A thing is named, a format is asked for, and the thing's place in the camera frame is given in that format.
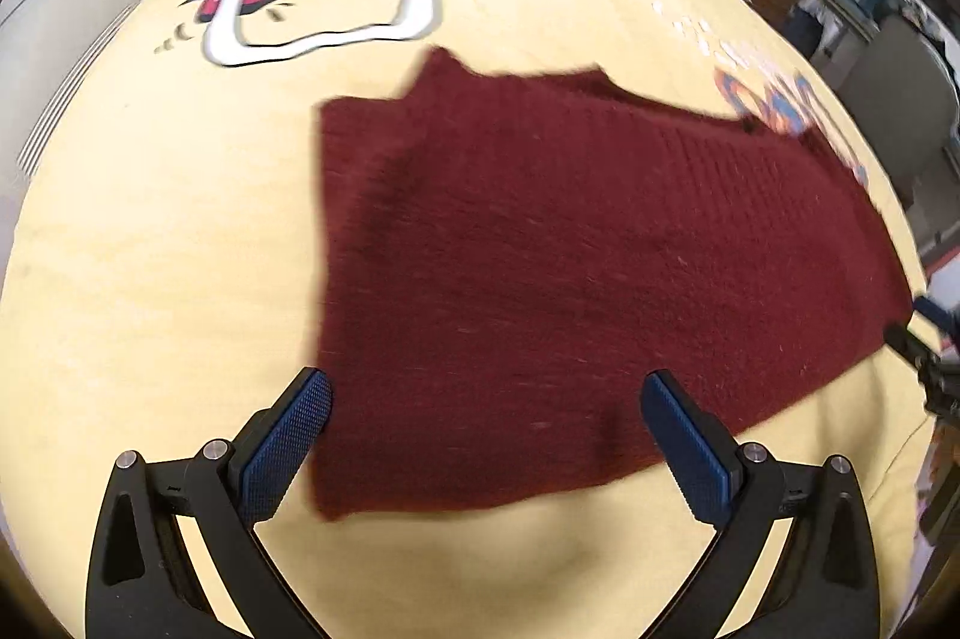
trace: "maroon sweater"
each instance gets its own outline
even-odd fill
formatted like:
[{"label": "maroon sweater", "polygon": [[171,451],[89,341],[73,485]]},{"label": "maroon sweater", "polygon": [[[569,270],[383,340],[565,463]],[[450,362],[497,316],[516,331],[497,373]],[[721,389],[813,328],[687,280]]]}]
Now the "maroon sweater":
[{"label": "maroon sweater", "polygon": [[910,290],[819,130],[695,115],[600,70],[323,107],[328,517],[486,508],[654,463],[670,368],[742,431],[880,348]]}]

